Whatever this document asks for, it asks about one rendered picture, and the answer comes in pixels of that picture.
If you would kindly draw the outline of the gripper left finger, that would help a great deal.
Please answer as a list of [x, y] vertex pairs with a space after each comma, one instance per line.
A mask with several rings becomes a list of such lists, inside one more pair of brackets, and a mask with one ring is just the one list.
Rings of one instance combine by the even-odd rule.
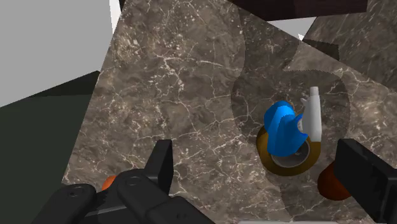
[[159, 140], [144, 168], [119, 173], [100, 192], [63, 186], [31, 224], [214, 224], [183, 197], [169, 196], [173, 172], [172, 141]]

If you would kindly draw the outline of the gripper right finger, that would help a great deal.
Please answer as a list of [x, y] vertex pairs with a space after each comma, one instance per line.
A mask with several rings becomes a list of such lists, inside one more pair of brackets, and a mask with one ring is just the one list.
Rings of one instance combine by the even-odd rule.
[[397, 169], [355, 139], [339, 139], [334, 175], [376, 223], [397, 223]]

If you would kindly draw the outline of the orange round object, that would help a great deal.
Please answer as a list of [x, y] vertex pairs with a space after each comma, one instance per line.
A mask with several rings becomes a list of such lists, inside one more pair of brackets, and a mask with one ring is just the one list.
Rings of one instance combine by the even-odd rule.
[[340, 201], [351, 196], [334, 175], [334, 162], [330, 163], [329, 166], [320, 173], [317, 179], [317, 189], [324, 198], [329, 200]]

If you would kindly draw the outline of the small orange ball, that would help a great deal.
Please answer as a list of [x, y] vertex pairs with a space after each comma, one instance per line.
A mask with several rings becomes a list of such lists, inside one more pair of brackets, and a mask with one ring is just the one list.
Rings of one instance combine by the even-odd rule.
[[115, 178], [116, 178], [115, 175], [113, 175], [113, 176], [108, 176], [108, 177], [106, 178], [106, 180], [105, 180], [105, 181], [103, 182], [103, 184], [102, 184], [102, 191], [108, 189], [108, 188], [113, 184]]

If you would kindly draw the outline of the brown tape roll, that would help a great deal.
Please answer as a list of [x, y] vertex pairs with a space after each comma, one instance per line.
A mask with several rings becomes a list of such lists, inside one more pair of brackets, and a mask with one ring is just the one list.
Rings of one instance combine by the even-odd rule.
[[321, 153], [321, 143], [312, 142], [309, 137], [294, 154], [287, 157], [271, 155], [267, 150], [267, 141], [268, 134], [262, 127], [256, 137], [256, 149], [266, 170], [279, 176], [304, 173], [317, 162]]

